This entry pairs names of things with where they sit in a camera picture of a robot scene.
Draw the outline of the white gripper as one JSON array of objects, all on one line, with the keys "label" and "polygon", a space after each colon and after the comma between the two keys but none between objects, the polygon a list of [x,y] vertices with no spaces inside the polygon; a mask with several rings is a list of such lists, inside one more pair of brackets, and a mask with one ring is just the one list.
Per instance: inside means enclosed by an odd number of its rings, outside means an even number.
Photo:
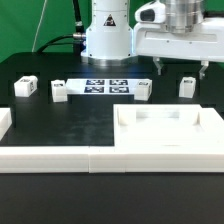
[{"label": "white gripper", "polygon": [[209,62],[224,62],[224,17],[205,17],[199,6],[142,6],[135,20],[135,53],[154,57],[159,75],[160,58],[201,61],[201,80]]}]

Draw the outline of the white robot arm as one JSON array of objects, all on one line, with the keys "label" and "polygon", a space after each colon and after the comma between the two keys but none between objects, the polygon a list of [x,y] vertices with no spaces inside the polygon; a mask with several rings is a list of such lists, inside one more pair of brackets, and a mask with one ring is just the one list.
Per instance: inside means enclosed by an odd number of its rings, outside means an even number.
[{"label": "white robot arm", "polygon": [[162,58],[194,60],[200,74],[211,62],[224,63],[224,11],[206,11],[204,0],[151,0],[131,27],[129,2],[92,0],[83,61],[107,66],[149,56],[161,70]]}]

